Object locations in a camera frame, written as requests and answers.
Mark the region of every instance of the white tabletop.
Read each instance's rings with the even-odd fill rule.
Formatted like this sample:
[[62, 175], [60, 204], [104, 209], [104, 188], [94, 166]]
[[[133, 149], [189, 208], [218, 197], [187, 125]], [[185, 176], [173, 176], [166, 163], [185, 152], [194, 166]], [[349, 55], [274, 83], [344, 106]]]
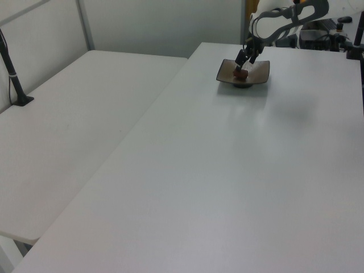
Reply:
[[91, 51], [0, 115], [0, 235], [33, 244], [186, 59]]
[[202, 44], [14, 273], [362, 273], [359, 62], [266, 48], [239, 90], [239, 50]]

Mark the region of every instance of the black cable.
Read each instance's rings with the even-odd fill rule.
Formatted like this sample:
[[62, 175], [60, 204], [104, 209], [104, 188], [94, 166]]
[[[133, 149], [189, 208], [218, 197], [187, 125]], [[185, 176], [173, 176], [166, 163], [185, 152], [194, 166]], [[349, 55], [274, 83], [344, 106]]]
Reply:
[[256, 48], [255, 48], [255, 41], [254, 41], [254, 23], [255, 23], [255, 21], [256, 20], [258, 20], [259, 19], [259, 17], [257, 17], [257, 18], [255, 18], [254, 20], [253, 20], [253, 23], [251, 24], [251, 37], [252, 37], [252, 39], [253, 39], [253, 54], [256, 54], [257, 53], [257, 51], [256, 51]]
[[[5, 43], [5, 47], [6, 47], [6, 51], [7, 51], [7, 53], [9, 53], [9, 48], [8, 48], [8, 46], [7, 46], [7, 42], [6, 42], [6, 39], [5, 39], [5, 36], [4, 36], [4, 34], [2, 33], [2, 31], [1, 31], [1, 29], [0, 29], [0, 35], [1, 35], [1, 39], [4, 41], [4, 43]], [[13, 102], [11, 101], [11, 93], [10, 93], [10, 82], [11, 82], [11, 78], [10, 78], [10, 76], [9, 76], [9, 102], [10, 102], [10, 105], [13, 105]]]
[[13, 105], [13, 102], [11, 101], [11, 94], [10, 94], [10, 76], [9, 76], [9, 102], [10, 102], [10, 105]]
[[1, 35], [1, 39], [4, 41], [4, 43], [5, 43], [5, 47], [6, 47], [6, 51], [7, 52], [9, 52], [9, 49], [8, 49], [8, 47], [7, 47], [7, 42], [6, 42], [6, 39], [5, 39], [5, 36], [4, 36], [4, 34], [2, 33], [2, 31], [1, 31], [1, 28], [0, 28], [0, 35]]

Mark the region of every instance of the white wall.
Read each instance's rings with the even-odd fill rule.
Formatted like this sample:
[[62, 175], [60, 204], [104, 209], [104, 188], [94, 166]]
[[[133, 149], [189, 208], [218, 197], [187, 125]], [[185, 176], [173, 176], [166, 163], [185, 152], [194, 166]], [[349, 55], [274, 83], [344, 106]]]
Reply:
[[[76, 0], [50, 0], [0, 28], [25, 93], [87, 51]], [[0, 58], [0, 113], [9, 106], [7, 81]]]
[[244, 0], [80, 2], [98, 50], [190, 57], [201, 42], [240, 43]]

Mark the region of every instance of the white robot body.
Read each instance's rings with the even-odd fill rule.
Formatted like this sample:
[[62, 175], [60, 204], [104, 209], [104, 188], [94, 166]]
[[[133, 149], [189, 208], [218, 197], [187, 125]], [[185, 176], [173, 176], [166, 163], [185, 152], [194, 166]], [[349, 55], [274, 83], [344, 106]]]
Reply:
[[[364, 10], [364, 0], [326, 0], [322, 1], [322, 5], [317, 4], [319, 1], [315, 1], [317, 0], [306, 1], [306, 5], [310, 3], [312, 5], [304, 6], [294, 14], [295, 8], [291, 0], [260, 0], [257, 12], [251, 15], [249, 31], [264, 42], [271, 43], [299, 32], [302, 24], [297, 20], [305, 22], [305, 19], [313, 21], [342, 17]], [[272, 14], [282, 14], [286, 9], [289, 9], [289, 12], [287, 11], [284, 16], [272, 17], [274, 16]], [[290, 12], [292, 12], [291, 18], [287, 15]]]

